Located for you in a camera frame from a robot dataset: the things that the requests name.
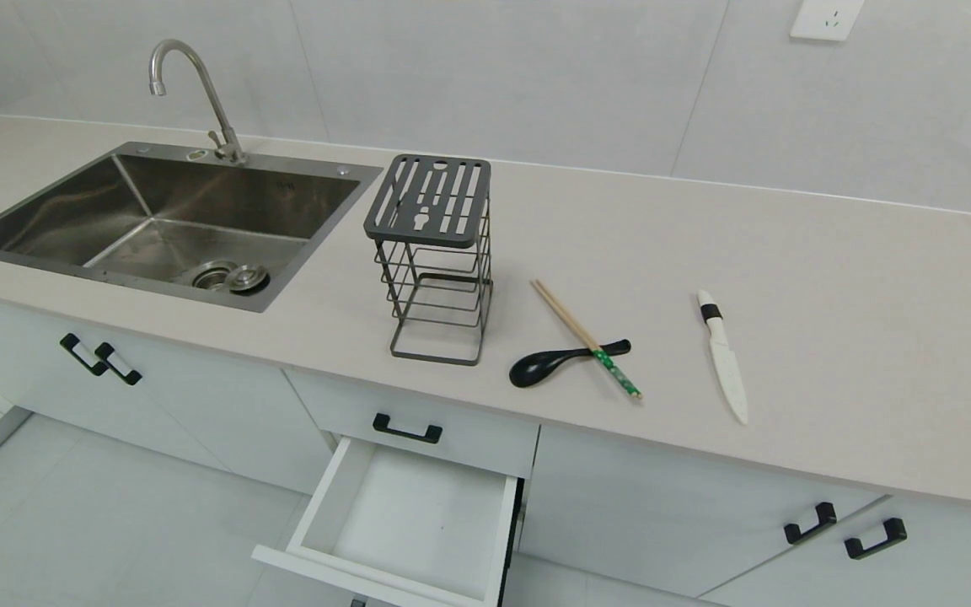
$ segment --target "spoon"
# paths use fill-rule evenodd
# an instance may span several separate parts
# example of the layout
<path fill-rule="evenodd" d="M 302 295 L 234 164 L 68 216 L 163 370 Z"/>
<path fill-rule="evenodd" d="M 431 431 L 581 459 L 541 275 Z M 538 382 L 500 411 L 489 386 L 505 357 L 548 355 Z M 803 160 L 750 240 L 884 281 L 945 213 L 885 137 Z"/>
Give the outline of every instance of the spoon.
<path fill-rule="evenodd" d="M 606 343 L 602 346 L 606 354 L 611 357 L 619 357 L 620 354 L 631 352 L 631 341 L 621 339 L 613 343 Z M 543 379 L 550 376 L 561 363 L 569 358 L 591 357 L 588 348 L 577 348 L 575 350 L 549 350 L 546 352 L 536 352 L 519 358 L 516 364 L 512 365 L 512 370 L 508 372 L 508 379 L 516 388 L 529 388 Z"/>

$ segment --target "chopsticks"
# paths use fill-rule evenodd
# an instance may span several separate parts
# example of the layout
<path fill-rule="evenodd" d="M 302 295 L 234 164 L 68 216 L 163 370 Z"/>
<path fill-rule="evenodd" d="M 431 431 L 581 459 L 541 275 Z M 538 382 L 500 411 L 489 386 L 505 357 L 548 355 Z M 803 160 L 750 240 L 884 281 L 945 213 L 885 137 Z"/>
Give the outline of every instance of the chopsticks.
<path fill-rule="evenodd" d="M 623 370 L 620 370 L 616 363 L 613 362 L 613 358 L 610 358 L 609 354 L 606 354 L 605 350 L 602 350 L 602 347 L 594 341 L 594 338 L 587 333 L 585 328 L 582 328 L 582 324 L 579 324 L 579 321 L 575 320 L 575 316 L 571 315 L 571 312 L 564 307 L 563 303 L 560 303 L 559 299 L 556 299 L 556 296 L 546 285 L 537 279 L 531 281 L 531 284 L 535 291 L 539 292 L 539 295 L 542 296 L 542 299 L 546 300 L 546 303 L 550 305 L 550 308 L 552 308 L 556 316 L 567 325 L 567 328 L 570 328 L 571 333 L 574 333 L 579 338 L 579 341 L 582 341 L 582 344 L 590 349 L 590 352 L 594 354 L 598 362 L 601 362 L 605 370 L 608 370 L 609 375 L 612 375 L 617 380 L 617 384 L 620 384 L 620 387 L 624 388 L 628 392 L 628 395 L 636 399 L 642 399 L 643 393 L 636 388 L 635 384 L 631 383 L 631 380 L 628 379 L 628 376 L 625 376 Z"/>

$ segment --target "stainless steel sink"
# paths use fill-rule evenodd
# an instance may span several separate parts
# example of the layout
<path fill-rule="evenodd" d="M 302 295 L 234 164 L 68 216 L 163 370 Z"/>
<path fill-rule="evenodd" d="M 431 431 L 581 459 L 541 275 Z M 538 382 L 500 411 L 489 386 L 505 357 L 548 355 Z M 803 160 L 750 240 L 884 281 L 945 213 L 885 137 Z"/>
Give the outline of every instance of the stainless steel sink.
<path fill-rule="evenodd" d="M 0 261 L 260 312 L 380 172 L 125 143 L 3 212 Z M 266 286 L 223 288 L 240 265 Z"/>

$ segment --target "black knife band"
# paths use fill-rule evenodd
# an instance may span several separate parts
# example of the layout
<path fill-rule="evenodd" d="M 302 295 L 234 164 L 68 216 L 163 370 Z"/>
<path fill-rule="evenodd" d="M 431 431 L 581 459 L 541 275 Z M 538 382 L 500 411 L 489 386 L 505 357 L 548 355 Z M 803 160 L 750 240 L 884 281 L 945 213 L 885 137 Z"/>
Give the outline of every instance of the black knife band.
<path fill-rule="evenodd" d="M 720 319 L 722 317 L 722 312 L 718 310 L 716 303 L 704 303 L 699 306 L 699 311 L 702 312 L 702 322 L 709 321 L 709 319 Z"/>

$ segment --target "white knife handle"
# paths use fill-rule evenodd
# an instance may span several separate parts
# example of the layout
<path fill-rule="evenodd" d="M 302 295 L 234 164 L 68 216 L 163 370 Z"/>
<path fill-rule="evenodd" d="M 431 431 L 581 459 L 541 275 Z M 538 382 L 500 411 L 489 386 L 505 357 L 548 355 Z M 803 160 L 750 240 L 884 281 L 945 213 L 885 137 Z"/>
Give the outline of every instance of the white knife handle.
<path fill-rule="evenodd" d="M 714 303 L 713 298 L 706 291 L 700 291 L 698 297 L 699 312 L 702 313 L 702 319 L 706 323 L 706 328 L 710 330 L 710 341 L 721 343 L 722 346 L 728 346 L 729 340 L 725 337 L 725 324 L 722 323 L 722 312 L 718 310 L 717 303 Z"/>

